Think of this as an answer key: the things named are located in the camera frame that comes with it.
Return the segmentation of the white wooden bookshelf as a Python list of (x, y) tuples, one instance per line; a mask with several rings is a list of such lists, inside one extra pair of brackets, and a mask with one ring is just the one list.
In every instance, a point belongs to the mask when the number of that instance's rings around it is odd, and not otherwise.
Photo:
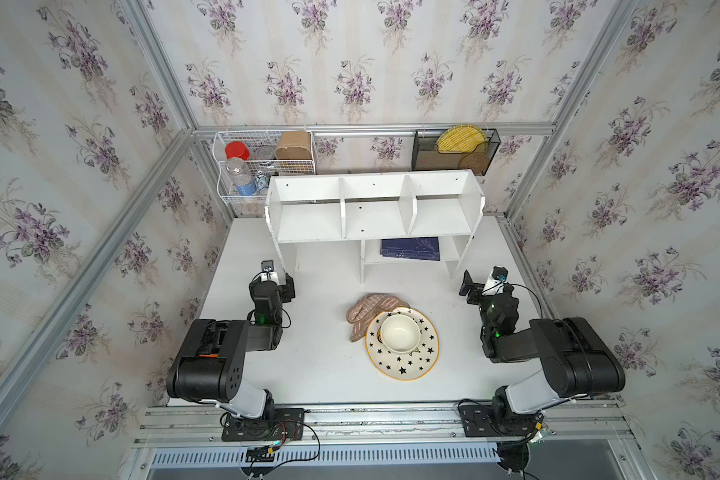
[(435, 237), (440, 260), (454, 276), (485, 205), (470, 170), (283, 176), (270, 182), (264, 218), (289, 274), (301, 244), (353, 242), (364, 270), (386, 263), (385, 240)]

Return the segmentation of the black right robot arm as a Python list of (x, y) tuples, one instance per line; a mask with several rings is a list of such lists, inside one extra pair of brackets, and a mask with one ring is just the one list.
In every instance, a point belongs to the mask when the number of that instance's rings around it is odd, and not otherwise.
[(582, 317), (532, 319), (517, 328), (519, 299), (508, 270), (494, 267), (485, 283), (463, 274), (459, 295), (479, 309), (480, 341), (494, 364), (537, 359), (541, 370), (515, 384), (498, 388), (491, 401), (494, 418), (536, 414), (571, 398), (616, 393), (626, 375), (614, 353)]

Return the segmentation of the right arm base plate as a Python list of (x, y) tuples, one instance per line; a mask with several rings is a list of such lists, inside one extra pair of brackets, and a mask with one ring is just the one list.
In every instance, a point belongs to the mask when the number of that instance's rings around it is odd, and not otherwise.
[(541, 428), (544, 415), (516, 414), (497, 410), (491, 405), (466, 400), (456, 405), (464, 434), (468, 438), (534, 436)]

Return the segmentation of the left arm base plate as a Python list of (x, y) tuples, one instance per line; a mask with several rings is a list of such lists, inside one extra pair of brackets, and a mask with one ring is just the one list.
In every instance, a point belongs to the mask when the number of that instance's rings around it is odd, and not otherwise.
[(303, 436), (304, 417), (305, 410), (303, 408), (277, 407), (274, 410), (274, 416), (269, 419), (264, 417), (259, 419), (235, 418), (229, 413), (225, 413), (220, 418), (221, 439), (223, 442), (298, 441)]

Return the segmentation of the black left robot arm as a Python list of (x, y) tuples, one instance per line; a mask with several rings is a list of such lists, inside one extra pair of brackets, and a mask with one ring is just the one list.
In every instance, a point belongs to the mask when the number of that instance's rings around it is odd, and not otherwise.
[(283, 305), (295, 298), (294, 280), (267, 266), (248, 285), (254, 308), (243, 320), (194, 320), (169, 369), (166, 391), (170, 398), (212, 404), (241, 420), (275, 422), (271, 392), (244, 378), (249, 352), (274, 351), (289, 315)]

